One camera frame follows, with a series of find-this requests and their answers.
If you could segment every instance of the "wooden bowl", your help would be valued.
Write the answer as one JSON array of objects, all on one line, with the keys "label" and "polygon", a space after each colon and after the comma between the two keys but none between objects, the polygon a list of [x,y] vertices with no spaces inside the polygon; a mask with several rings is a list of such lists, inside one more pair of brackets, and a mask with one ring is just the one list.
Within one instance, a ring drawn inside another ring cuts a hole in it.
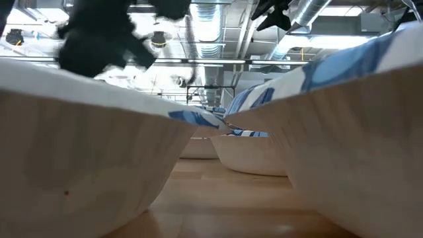
[{"label": "wooden bowl", "polygon": [[0,237],[100,237],[142,213],[200,109],[0,59]]},{"label": "wooden bowl", "polygon": [[215,136],[211,141],[220,161],[229,169],[256,175],[286,176],[280,154],[267,134],[242,131],[236,136]]},{"label": "wooden bowl", "polygon": [[421,75],[421,64],[404,67],[226,119],[258,118],[294,187],[333,222],[362,237],[421,237]]},{"label": "wooden bowl", "polygon": [[182,159],[219,159],[210,138],[191,138],[179,157]]}]

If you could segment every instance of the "dark blurry object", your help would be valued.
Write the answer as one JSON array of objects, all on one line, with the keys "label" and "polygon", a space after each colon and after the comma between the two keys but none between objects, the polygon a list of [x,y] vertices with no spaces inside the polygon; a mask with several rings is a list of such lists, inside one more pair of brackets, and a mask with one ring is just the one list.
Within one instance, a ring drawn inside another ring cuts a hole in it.
[{"label": "dark blurry object", "polygon": [[191,0],[148,0],[148,3],[155,7],[157,17],[180,20],[188,14]]},{"label": "dark blurry object", "polygon": [[277,26],[282,30],[289,30],[291,28],[291,20],[282,12],[274,11],[270,13],[267,18],[257,27],[257,31],[267,29],[271,26]]},{"label": "dark blurry object", "polygon": [[7,17],[11,14],[15,0],[0,0],[0,38],[5,30]]},{"label": "dark blurry object", "polygon": [[22,46],[24,44],[24,37],[21,29],[11,29],[6,34],[6,42],[13,46]]},{"label": "dark blurry object", "polygon": [[[191,0],[150,0],[158,17],[178,20],[189,10]],[[128,9],[134,0],[78,0],[74,3],[67,25],[58,28],[65,39],[56,59],[61,69],[94,77],[106,66],[125,67],[132,55],[135,63],[149,68],[155,56],[137,38],[135,24]]]},{"label": "dark blurry object", "polygon": [[274,11],[268,14],[267,18],[257,27],[257,31],[264,30],[271,26],[277,26],[282,30],[289,30],[289,28],[291,28],[291,20],[284,15],[283,11],[289,9],[290,2],[291,0],[260,0],[256,10],[252,14],[251,20],[256,20],[271,7],[274,7]]},{"label": "dark blurry object", "polygon": [[259,16],[269,11],[269,9],[273,7],[274,5],[275,5],[274,0],[260,0],[258,2],[256,10],[254,10],[254,13],[252,14],[251,20],[256,20]]}]

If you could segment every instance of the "ventilation duct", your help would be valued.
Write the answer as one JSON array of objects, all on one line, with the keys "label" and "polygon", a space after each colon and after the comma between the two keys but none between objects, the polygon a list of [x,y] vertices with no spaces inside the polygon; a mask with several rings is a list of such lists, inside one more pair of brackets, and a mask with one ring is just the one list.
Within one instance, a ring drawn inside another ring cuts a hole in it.
[{"label": "ventilation duct", "polygon": [[[310,26],[323,9],[330,3],[331,0],[300,0],[297,8],[297,13],[292,22],[292,27],[288,32],[298,30],[304,26]],[[287,45],[284,40],[286,36],[279,41],[278,45],[268,54],[267,60],[282,60],[289,49],[293,46]]]},{"label": "ventilation duct", "polygon": [[[196,29],[196,38],[200,42],[220,42],[223,36],[223,5],[220,4],[194,4],[191,5],[191,15]],[[221,57],[222,45],[200,44],[197,46],[198,56],[202,59],[217,59]],[[223,77],[220,77],[219,67],[204,68],[204,85],[221,85]],[[219,103],[216,90],[205,90],[206,99],[211,106],[213,102]]]}]

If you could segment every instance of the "metal pipe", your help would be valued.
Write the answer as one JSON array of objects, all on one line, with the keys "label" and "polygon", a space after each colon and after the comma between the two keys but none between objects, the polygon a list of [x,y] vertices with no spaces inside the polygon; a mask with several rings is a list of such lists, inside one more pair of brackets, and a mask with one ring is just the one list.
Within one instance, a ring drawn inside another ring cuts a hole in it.
[{"label": "metal pipe", "polygon": [[[201,42],[220,42],[223,36],[223,5],[191,5],[192,19],[201,29],[197,35]],[[198,54],[202,59],[220,58],[223,46],[218,44],[203,44],[198,47]],[[204,68],[205,85],[219,85],[219,68]],[[205,90],[206,99],[211,101],[215,95]]]},{"label": "metal pipe", "polygon": [[245,42],[245,45],[244,45],[244,48],[243,48],[243,52],[241,54],[241,59],[244,59],[245,58],[245,55],[247,54],[247,50],[248,50],[248,48],[250,46],[250,43],[251,43],[252,35],[254,34],[254,30],[256,28],[257,22],[260,19],[261,19],[261,17],[259,17],[256,20],[254,20],[254,21],[251,22],[251,25],[250,25],[250,28],[249,28],[249,31],[248,31],[248,34],[247,34],[247,41]]},{"label": "metal pipe", "polygon": [[247,30],[247,26],[248,26],[249,21],[250,21],[251,11],[252,11],[252,4],[248,3],[247,8],[245,9],[244,21],[243,21],[243,25],[241,26],[241,32],[239,33],[237,47],[235,48],[235,53],[233,55],[233,57],[235,59],[238,58],[239,51],[241,50],[241,46],[243,44],[245,32]]},{"label": "metal pipe", "polygon": [[[323,9],[331,2],[331,0],[300,0],[298,8],[293,20],[292,27],[287,31],[291,33],[303,26],[309,26],[320,15]],[[268,54],[267,60],[282,60],[288,53],[290,46],[284,44],[284,36]]]}]

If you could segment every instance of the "ceiling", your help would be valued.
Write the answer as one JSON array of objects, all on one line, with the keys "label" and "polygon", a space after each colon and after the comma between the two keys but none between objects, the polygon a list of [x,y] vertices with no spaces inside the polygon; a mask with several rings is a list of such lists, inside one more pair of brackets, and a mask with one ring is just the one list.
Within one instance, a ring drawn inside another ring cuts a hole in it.
[{"label": "ceiling", "polygon": [[[64,8],[61,7],[61,2],[59,0],[37,0],[39,6],[34,8],[36,11],[32,11],[31,15],[28,15],[28,9],[25,11],[14,9],[8,18],[4,35],[12,28],[23,29],[25,43],[22,46],[12,46],[2,37],[0,56],[54,57],[56,49],[61,44],[61,41],[56,40],[55,37],[56,25],[63,24],[68,18]],[[279,47],[280,49],[286,48],[285,60],[304,61],[304,63],[342,48],[362,44],[369,37],[380,34],[380,32],[370,34],[363,30],[363,26],[361,30],[356,29],[360,14],[375,13],[374,15],[380,16],[381,23],[379,24],[388,24],[390,20],[381,13],[393,12],[402,7],[400,1],[393,1],[388,6],[386,2],[378,0],[333,0],[320,13],[309,34],[294,34],[284,37],[285,32],[276,27],[270,27],[260,32],[255,30],[265,17],[260,17],[256,22],[249,20],[251,12],[249,13],[247,10],[249,7],[254,10],[256,4],[252,0],[193,0],[193,2],[218,3],[219,11],[221,11],[220,18],[214,19],[214,23],[202,22],[196,19],[195,14],[192,15],[193,31],[200,54],[202,50],[210,48],[218,50],[218,54],[214,55],[215,58],[265,60],[269,53]],[[297,4],[296,0],[291,3],[289,11],[286,12],[288,16],[295,15]],[[187,58],[186,25],[183,20],[169,22],[159,19],[159,24],[154,25],[155,19],[151,13],[131,13],[131,18],[137,24],[136,32],[139,35],[152,34],[157,30],[168,32],[168,43],[164,49],[150,48],[159,58]],[[216,21],[219,21],[220,24],[217,29]],[[219,31],[218,38],[213,39],[216,32],[211,29]],[[33,63],[44,67],[57,67],[51,60],[39,60]],[[234,66],[230,63],[217,63],[213,67],[198,68],[199,77],[196,85],[201,87],[213,83],[219,86],[232,86],[237,89],[236,93],[246,88],[246,85],[263,83],[269,77],[280,77],[293,67],[295,66],[269,67],[263,70],[260,66]],[[147,71],[135,66],[128,66],[123,71],[111,68],[98,78],[119,87],[131,88],[186,103],[186,89],[180,89],[175,85],[174,76],[189,77],[191,71],[192,69],[187,65],[153,66]],[[219,105],[221,103],[221,89],[191,88],[188,92],[192,96],[189,104]]]}]

